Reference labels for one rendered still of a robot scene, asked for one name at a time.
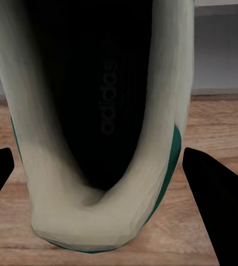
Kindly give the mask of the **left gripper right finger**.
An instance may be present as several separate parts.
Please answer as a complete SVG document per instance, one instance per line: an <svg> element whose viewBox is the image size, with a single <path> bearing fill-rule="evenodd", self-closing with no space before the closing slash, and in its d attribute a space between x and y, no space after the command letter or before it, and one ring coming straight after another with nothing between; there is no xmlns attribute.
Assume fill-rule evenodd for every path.
<svg viewBox="0 0 238 266"><path fill-rule="evenodd" d="M238 266L238 176L190 147L182 166L220 266Z"/></svg>

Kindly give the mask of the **gym shoe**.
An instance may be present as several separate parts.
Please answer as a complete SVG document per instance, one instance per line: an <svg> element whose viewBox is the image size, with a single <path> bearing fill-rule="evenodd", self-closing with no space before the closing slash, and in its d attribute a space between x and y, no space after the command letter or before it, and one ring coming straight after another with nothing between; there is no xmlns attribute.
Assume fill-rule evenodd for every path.
<svg viewBox="0 0 238 266"><path fill-rule="evenodd" d="M109 252L154 214L188 121L194 14L194 0L0 0L33 234Z"/></svg>

